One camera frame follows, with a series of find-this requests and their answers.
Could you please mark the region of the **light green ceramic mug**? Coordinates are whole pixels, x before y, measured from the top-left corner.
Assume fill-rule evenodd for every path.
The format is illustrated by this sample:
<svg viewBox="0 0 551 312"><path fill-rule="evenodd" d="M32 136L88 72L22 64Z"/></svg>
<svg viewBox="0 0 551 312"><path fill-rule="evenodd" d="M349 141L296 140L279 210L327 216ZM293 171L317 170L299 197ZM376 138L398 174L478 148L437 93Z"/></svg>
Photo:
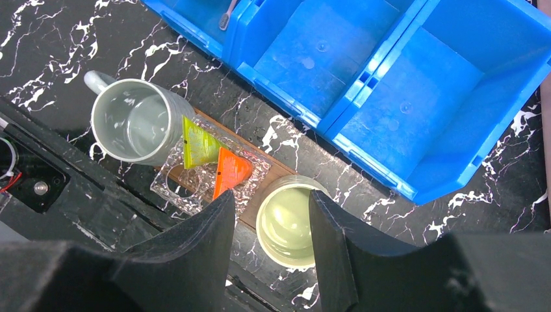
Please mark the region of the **light green ceramic mug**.
<svg viewBox="0 0 551 312"><path fill-rule="evenodd" d="M286 175L271 182L262 192L255 221L258 241L277 264L293 269L315 266L309 221L311 191L327 189L303 175Z"/></svg>

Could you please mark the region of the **yellow-green toothpaste tube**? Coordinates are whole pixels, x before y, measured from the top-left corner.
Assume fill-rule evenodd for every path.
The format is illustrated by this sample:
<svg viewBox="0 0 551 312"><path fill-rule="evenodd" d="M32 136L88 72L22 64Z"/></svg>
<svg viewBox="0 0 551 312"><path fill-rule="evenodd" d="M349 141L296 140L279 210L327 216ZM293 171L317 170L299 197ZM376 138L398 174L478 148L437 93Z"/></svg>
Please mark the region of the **yellow-green toothpaste tube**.
<svg viewBox="0 0 551 312"><path fill-rule="evenodd" d="M227 148L225 144L185 116L183 117L183 147L185 169L217 163L220 148Z"/></svg>

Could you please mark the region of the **grey-blue ceramic mug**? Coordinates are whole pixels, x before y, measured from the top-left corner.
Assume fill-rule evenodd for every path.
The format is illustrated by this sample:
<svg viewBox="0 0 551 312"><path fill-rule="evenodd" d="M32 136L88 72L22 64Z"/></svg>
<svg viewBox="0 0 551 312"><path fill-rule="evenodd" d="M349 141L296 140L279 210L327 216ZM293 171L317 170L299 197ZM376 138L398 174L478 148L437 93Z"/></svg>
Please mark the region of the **grey-blue ceramic mug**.
<svg viewBox="0 0 551 312"><path fill-rule="evenodd" d="M161 166L183 134L183 120L196 115L180 95L140 79L88 71L85 85L97 97L90 123L98 145L111 157Z"/></svg>

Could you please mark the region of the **white toothbrush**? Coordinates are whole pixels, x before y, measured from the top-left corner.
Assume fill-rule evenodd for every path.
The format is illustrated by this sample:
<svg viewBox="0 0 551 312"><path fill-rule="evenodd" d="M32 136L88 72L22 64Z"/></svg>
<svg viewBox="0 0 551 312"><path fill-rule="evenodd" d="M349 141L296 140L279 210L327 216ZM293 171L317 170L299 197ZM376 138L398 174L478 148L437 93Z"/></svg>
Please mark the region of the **white toothbrush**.
<svg viewBox="0 0 551 312"><path fill-rule="evenodd" d="M227 30L231 14L232 14L234 8L236 7L237 3L238 3L237 0L231 0L227 10L222 14L222 16L219 20L219 24L218 24L219 29L221 31L226 31Z"/></svg>

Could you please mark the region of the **orange toothpaste tube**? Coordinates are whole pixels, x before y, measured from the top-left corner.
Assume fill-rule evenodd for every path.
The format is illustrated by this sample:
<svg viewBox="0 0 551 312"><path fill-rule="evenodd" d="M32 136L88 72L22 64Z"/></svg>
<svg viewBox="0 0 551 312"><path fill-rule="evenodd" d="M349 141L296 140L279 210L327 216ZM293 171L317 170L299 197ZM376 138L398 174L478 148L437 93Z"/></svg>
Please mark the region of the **orange toothpaste tube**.
<svg viewBox="0 0 551 312"><path fill-rule="evenodd" d="M253 164L251 161L235 155L227 148L220 147L212 199L215 200L226 190L233 189L249 179L252 173Z"/></svg>

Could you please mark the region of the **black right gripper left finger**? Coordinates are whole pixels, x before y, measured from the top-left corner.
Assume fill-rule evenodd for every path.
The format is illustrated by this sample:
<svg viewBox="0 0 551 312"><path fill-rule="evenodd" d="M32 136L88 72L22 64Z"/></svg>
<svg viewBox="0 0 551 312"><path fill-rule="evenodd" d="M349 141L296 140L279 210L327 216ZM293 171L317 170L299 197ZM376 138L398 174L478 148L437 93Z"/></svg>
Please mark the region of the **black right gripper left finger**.
<svg viewBox="0 0 551 312"><path fill-rule="evenodd" d="M66 240L1 245L2 311L221 311L235 196L122 253Z"/></svg>

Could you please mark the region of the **blue three-compartment bin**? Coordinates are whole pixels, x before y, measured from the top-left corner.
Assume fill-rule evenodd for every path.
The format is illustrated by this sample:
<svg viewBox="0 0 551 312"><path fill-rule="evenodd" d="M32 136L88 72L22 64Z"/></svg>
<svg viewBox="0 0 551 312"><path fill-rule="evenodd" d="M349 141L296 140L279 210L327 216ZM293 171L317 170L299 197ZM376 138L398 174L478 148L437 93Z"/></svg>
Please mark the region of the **blue three-compartment bin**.
<svg viewBox="0 0 551 312"><path fill-rule="evenodd" d="M550 73L527 1L146 1L386 187L464 187Z"/></svg>

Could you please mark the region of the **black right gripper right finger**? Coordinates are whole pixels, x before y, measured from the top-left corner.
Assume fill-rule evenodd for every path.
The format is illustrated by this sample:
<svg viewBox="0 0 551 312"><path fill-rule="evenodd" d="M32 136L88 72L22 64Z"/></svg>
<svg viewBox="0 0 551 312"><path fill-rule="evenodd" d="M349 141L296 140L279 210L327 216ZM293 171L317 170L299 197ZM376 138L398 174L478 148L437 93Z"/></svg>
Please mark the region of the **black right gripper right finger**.
<svg viewBox="0 0 551 312"><path fill-rule="evenodd" d="M449 233L418 247L309 196L322 311L549 311L550 235Z"/></svg>

